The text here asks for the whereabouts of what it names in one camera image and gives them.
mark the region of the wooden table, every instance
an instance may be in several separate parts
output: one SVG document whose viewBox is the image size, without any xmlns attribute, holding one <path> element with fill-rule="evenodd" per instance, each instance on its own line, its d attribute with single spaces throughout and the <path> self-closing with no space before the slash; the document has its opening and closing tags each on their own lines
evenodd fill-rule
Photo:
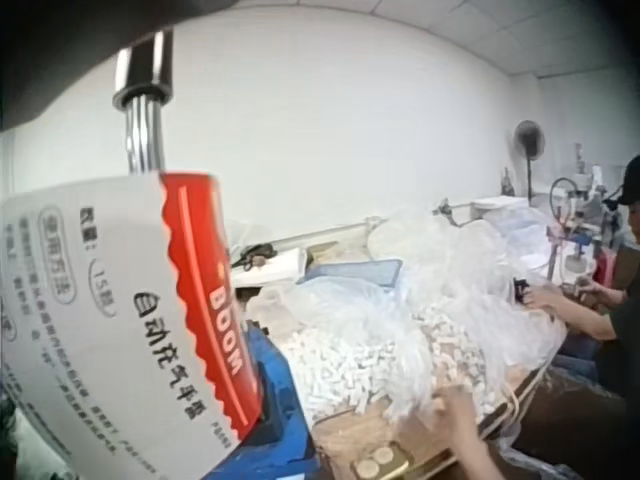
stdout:
<svg viewBox="0 0 640 480">
<path fill-rule="evenodd" d="M 518 406 L 515 407 L 513 400 L 499 404 L 479 426 L 483 439 L 490 438 L 502 428 L 522 419 L 549 363 L 550 361 L 532 372 L 518 369 L 510 372 L 508 384 L 512 387 L 518 400 Z M 314 476 L 314 478 L 357 479 L 358 477 L 353 471 L 353 463 L 363 458 L 366 452 L 390 442 L 397 442 L 403 450 L 408 451 L 408 456 L 414 459 L 408 469 L 395 477 L 398 479 L 426 480 L 434 478 L 456 462 L 447 446 L 433 435 L 424 423 L 418 425 L 421 422 L 417 419 L 411 420 L 405 426 L 401 425 L 394 432 L 392 439 L 385 438 L 380 431 L 380 414 L 384 408 L 384 405 L 380 407 L 374 405 L 363 416 L 337 415 L 314 426 L 312 436 L 316 446 L 327 457 L 330 465 L 330 468 L 327 468 L 330 473 Z M 340 432 L 344 436 L 339 436 L 336 432 Z M 358 445 L 351 445 L 350 439 L 361 439 L 362 447 L 359 449 Z"/>
</svg>

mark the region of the plastic packaging bag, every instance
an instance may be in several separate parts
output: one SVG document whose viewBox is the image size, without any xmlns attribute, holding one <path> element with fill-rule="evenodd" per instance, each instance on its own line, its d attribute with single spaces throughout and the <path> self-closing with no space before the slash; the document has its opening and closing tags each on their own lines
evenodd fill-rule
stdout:
<svg viewBox="0 0 640 480">
<path fill-rule="evenodd" d="M 483 351 L 488 391 L 501 387 L 506 367 L 539 367 L 564 338 L 561 322 L 514 305 L 513 278 L 528 271 L 484 220 L 455 228 L 428 210 L 405 210 L 374 230 L 368 246 L 376 259 L 403 261 L 400 296 L 415 317 L 465 327 Z"/>
<path fill-rule="evenodd" d="M 320 277 L 292 288 L 284 297 L 292 315 L 351 345 L 376 346 L 392 342 L 388 392 L 391 419 L 431 397 L 431 356 L 425 337 L 411 314 L 393 296 L 364 280 Z"/>
<path fill-rule="evenodd" d="M 464 325 L 489 357 L 488 365 L 494 368 L 499 363 L 496 356 L 506 367 L 538 368 L 560 348 L 566 336 L 563 322 L 551 322 L 542 312 L 524 310 L 493 295 L 469 292 L 444 302 L 441 308 Z M 500 374 L 499 370 L 491 373 Z"/>
<path fill-rule="evenodd" d="M 548 262 L 551 243 L 547 228 L 554 226 L 551 218 L 531 207 L 493 210 L 483 218 L 502 235 L 512 253 L 528 268 L 540 268 Z"/>
<path fill-rule="evenodd" d="M 502 458 L 516 467 L 540 475 L 542 480 L 582 480 L 582 477 L 566 465 L 550 465 L 542 460 L 530 457 L 512 447 L 520 435 L 519 423 L 510 425 L 495 442 Z"/>
<path fill-rule="evenodd" d="M 427 340 L 393 295 L 342 277 L 265 290 L 247 315 L 273 332 L 310 424 L 341 405 L 362 411 L 384 396 L 391 421 L 430 401 Z"/>
</svg>

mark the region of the white plastic pieces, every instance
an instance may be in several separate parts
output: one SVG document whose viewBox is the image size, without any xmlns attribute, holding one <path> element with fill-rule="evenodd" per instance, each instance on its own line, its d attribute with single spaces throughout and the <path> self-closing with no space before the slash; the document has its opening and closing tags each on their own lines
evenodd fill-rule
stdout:
<svg viewBox="0 0 640 480">
<path fill-rule="evenodd" d="M 310 425 L 384 396 L 391 420 L 428 411 L 447 383 L 467 386 L 480 419 L 508 367 L 539 367 L 565 336 L 562 322 L 514 304 L 513 278 L 531 278 L 487 222 L 455 228 L 428 210 L 405 211 L 370 233 L 368 249 L 403 261 L 396 292 L 321 277 L 265 288 L 247 305 L 285 354 Z"/>
<path fill-rule="evenodd" d="M 263 295 L 277 302 L 267 307 Z M 311 424 L 349 406 L 363 412 L 384 396 L 391 400 L 385 416 L 394 421 L 430 400 L 427 339 L 403 305 L 373 283 L 321 277 L 264 289 L 247 314 L 278 329 L 272 339 L 289 362 Z M 280 318 L 295 319 L 300 328 L 289 323 L 284 332 Z"/>
<path fill-rule="evenodd" d="M 537 368 L 564 339 L 562 322 L 515 305 L 513 278 L 530 274 L 483 220 L 455 228 L 428 210 L 406 210 L 374 230 L 368 246 L 376 260 L 403 261 L 401 296 L 414 316 L 465 328 L 483 353 L 490 390 L 507 367 Z"/>
</svg>

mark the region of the white wall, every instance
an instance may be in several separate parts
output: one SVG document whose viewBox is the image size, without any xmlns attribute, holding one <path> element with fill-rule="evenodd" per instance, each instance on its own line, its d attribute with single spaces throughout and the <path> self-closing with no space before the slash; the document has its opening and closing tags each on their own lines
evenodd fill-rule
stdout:
<svg viewBox="0 0 640 480">
<path fill-rule="evenodd" d="M 615 68 L 542 79 L 550 178 L 575 172 L 576 142 L 584 160 L 601 165 L 615 189 L 640 154 L 640 89 L 632 69 Z"/>
<path fill-rule="evenodd" d="M 225 214 L 277 239 L 409 203 L 494 195 L 510 80 L 423 31 L 311 8 L 179 26 L 167 165 L 222 182 Z M 16 132 L 15 190 L 127 172 L 114 62 Z"/>
</svg>

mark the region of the ceiling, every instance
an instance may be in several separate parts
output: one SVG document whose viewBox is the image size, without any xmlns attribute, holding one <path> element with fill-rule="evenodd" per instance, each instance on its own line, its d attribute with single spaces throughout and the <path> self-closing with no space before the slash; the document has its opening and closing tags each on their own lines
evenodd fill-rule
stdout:
<svg viewBox="0 0 640 480">
<path fill-rule="evenodd" d="M 640 53 L 637 0 L 6 0 L 0 2 L 0 131 L 35 118 L 120 48 L 236 1 L 232 8 L 301 4 L 403 22 L 509 74 L 545 77 L 629 63 L 623 35 Z"/>
<path fill-rule="evenodd" d="M 589 0 L 240 0 L 235 8 L 295 4 L 416 26 L 509 74 L 546 77 L 631 59 L 614 23 Z"/>
</svg>

